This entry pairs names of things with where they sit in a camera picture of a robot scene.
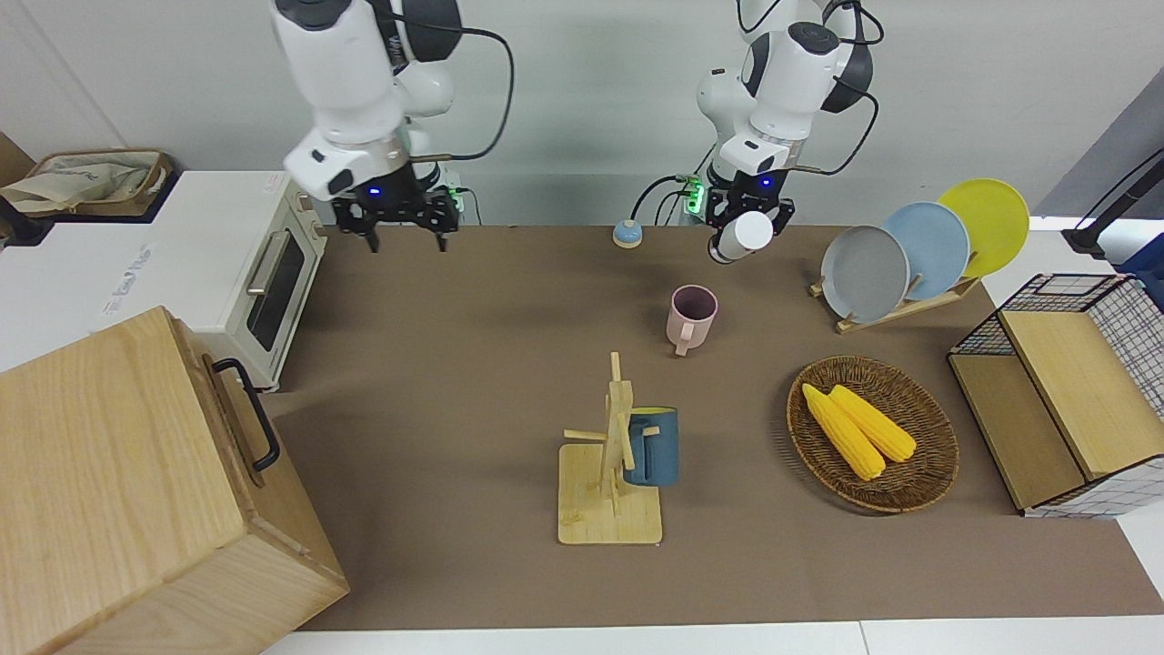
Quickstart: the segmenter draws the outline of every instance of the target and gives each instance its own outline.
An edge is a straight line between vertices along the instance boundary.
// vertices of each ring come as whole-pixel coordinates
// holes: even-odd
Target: yellow plate
[[[966,277],[981,277],[1015,258],[1030,229],[1027,200],[1014,186],[1000,179],[967,179],[938,198],[958,214],[970,235],[972,258]]]

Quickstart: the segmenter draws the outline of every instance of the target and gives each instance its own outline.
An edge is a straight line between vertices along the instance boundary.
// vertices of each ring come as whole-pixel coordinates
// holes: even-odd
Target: mug handle
[[[695,323],[684,322],[683,329],[679,334],[679,343],[675,344],[675,355],[687,357],[687,347],[690,344],[693,336],[695,336]]]

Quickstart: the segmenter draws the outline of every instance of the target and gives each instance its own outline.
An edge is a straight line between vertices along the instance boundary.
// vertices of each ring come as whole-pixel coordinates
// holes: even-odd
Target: black cable
[[[643,190],[643,194],[639,195],[639,199],[634,201],[634,208],[631,209],[631,220],[634,220],[634,216],[638,215],[639,207],[643,205],[643,200],[647,199],[647,195],[651,193],[651,191],[654,191],[655,188],[668,181],[682,181],[683,179],[684,178],[682,175],[668,175],[667,177],[660,177],[659,179],[652,181],[646,188]]]
[[[497,127],[497,133],[494,134],[494,140],[490,141],[489,144],[485,145],[485,148],[483,150],[481,150],[480,152],[473,152],[471,155],[441,154],[441,155],[430,155],[430,156],[424,156],[424,157],[413,157],[413,161],[417,161],[417,162],[433,162],[433,161],[467,162],[467,161],[471,161],[471,159],[480,159],[481,157],[483,157],[483,156],[488,155],[489,152],[491,152],[492,149],[494,149],[494,147],[497,145],[497,142],[501,141],[502,134],[505,131],[505,124],[509,122],[510,107],[513,106],[514,66],[513,66],[513,50],[510,49],[509,41],[505,41],[505,37],[503,37],[502,35],[499,35],[499,34],[497,34],[495,31],[489,31],[488,29],[478,29],[478,28],[475,28],[475,27],[448,27],[448,26],[442,26],[442,24],[433,24],[433,23],[426,23],[426,22],[421,22],[421,21],[414,21],[412,19],[405,17],[404,15],[397,14],[396,12],[393,12],[392,10],[392,6],[391,6],[391,3],[388,0],[379,0],[378,3],[383,8],[384,13],[391,15],[393,20],[397,20],[397,21],[400,21],[400,22],[405,22],[405,23],[409,23],[409,24],[413,24],[413,26],[417,26],[417,27],[423,27],[423,28],[426,28],[426,29],[435,29],[438,31],[452,31],[454,34],[471,34],[474,36],[484,36],[487,38],[492,38],[494,41],[501,43],[502,48],[505,48],[505,56],[506,56],[506,58],[509,58],[509,70],[510,70],[509,90],[506,91],[506,94],[505,94],[505,111],[502,113],[502,123]]]
[[[753,31],[759,29],[760,24],[764,23],[764,21],[768,20],[768,15],[772,14],[773,10],[775,10],[776,5],[780,3],[780,0],[774,0],[772,2],[772,6],[768,7],[768,10],[764,12],[764,15],[760,16],[760,20],[755,21],[755,24],[753,24],[750,28],[744,27],[744,9],[739,6],[739,3],[740,0],[736,0],[736,22],[739,23],[739,29],[743,30],[744,34],[752,34]]]
[[[670,193],[667,193],[666,195],[663,195],[661,200],[659,200],[659,208],[655,209],[655,222],[654,222],[655,225],[659,225],[659,218],[662,215],[662,206],[667,204],[667,198],[670,198],[670,197],[674,195],[675,201],[677,202],[679,201],[679,197],[682,195],[682,194],[683,194],[682,191],[672,191]],[[667,222],[670,222],[670,216],[669,215],[667,216]]]
[[[837,2],[837,6],[833,9],[835,10],[836,9],[840,9],[842,7],[856,7],[857,12],[859,12],[863,16],[867,17],[870,20],[870,22],[872,22],[873,26],[876,27],[876,31],[878,31],[878,37],[874,38],[873,41],[870,41],[867,38],[860,38],[860,40],[858,40],[858,38],[842,38],[840,40],[842,43],[849,43],[849,44],[852,44],[852,45],[876,45],[878,43],[885,41],[885,26],[882,26],[881,21],[876,20],[876,16],[874,16],[873,14],[871,14],[870,10],[866,9],[861,5],[861,0],[840,0],[840,2]]]
[[[468,186],[459,186],[456,188],[457,193],[469,193],[473,195],[473,209],[477,212],[477,225],[484,225],[481,220],[481,198],[477,197],[477,192]]]
[[[1120,180],[1115,183],[1115,185],[1113,185],[1110,188],[1107,190],[1107,193],[1103,193],[1102,198],[1100,198],[1094,205],[1092,205],[1092,208],[1087,209],[1087,212],[1084,213],[1084,215],[1079,218],[1079,222],[1076,223],[1076,229],[1079,229],[1079,226],[1083,225],[1084,221],[1087,220],[1091,216],[1091,214],[1095,209],[1098,209],[1100,205],[1103,204],[1103,200],[1108,199],[1112,195],[1112,193],[1115,193],[1116,188],[1119,188],[1120,186],[1123,186],[1123,183],[1127,181],[1129,177],[1131,177],[1133,175],[1140,172],[1140,169],[1142,169],[1145,165],[1148,165],[1149,162],[1151,162],[1156,157],[1161,156],[1162,154],[1164,154],[1164,148],[1161,148],[1159,150],[1156,150],[1155,152],[1148,155],[1148,158],[1144,159],[1144,161],[1142,161],[1142,162],[1140,162],[1140,165],[1137,165],[1136,168],[1129,170],[1128,175],[1124,175],[1123,177],[1121,177]]]
[[[708,159],[711,158],[711,152],[714,152],[715,150],[716,150],[716,144],[712,143],[711,147],[708,148],[708,151],[703,155],[703,158],[700,159],[700,163],[695,165],[695,170],[691,171],[691,175],[700,175],[700,171],[703,170],[703,164],[708,163]],[[670,225],[670,218],[675,215],[675,207],[677,206],[679,206],[679,198],[675,198],[675,201],[670,204],[670,209],[667,211],[667,220],[663,221],[663,225]]]
[[[832,79],[836,79],[837,84],[847,87],[850,91],[853,91],[854,93],[861,95],[863,98],[868,98],[873,102],[873,115],[870,118],[870,124],[868,127],[865,128],[865,134],[861,134],[861,140],[857,142],[857,147],[853,148],[853,151],[849,154],[849,157],[845,158],[844,163],[842,163],[839,166],[832,170],[821,170],[814,166],[796,165],[793,166],[793,170],[799,170],[802,172],[811,172],[814,175],[837,175],[842,170],[845,170],[845,166],[847,166],[849,163],[853,161],[853,157],[857,156],[857,152],[859,152],[861,150],[861,147],[865,145],[865,140],[868,138],[870,131],[873,131],[873,126],[876,123],[878,113],[880,113],[881,111],[881,104],[878,102],[876,98],[874,98],[873,94],[870,93],[868,91],[861,91],[860,88],[857,88],[856,86],[849,84],[847,81],[840,79],[839,77],[833,77]]]

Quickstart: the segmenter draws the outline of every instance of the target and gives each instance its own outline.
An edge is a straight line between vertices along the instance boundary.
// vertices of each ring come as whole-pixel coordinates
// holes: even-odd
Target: yellow corn
[[[808,411],[812,413],[812,418],[821,425],[853,474],[863,480],[872,480],[880,476],[885,471],[885,460],[861,434],[861,429],[829,397],[812,385],[804,385],[801,390],[804,392],[804,400],[808,401]]]
[[[892,419],[873,407],[844,385],[832,387],[829,398],[837,404],[853,423],[865,433],[870,442],[894,462],[904,462],[914,456],[917,442]]]

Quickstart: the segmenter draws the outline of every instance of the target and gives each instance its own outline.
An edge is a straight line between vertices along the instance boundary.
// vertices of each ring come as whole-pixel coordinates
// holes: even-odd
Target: round woven basket
[[[917,442],[902,463],[886,461],[885,472],[864,482],[812,419],[801,385],[829,393],[844,385],[901,426]],[[929,507],[950,491],[958,477],[958,440],[950,420],[925,390],[899,369],[865,357],[830,357],[809,365],[788,394],[788,432],[808,470],[838,496],[886,513]]]

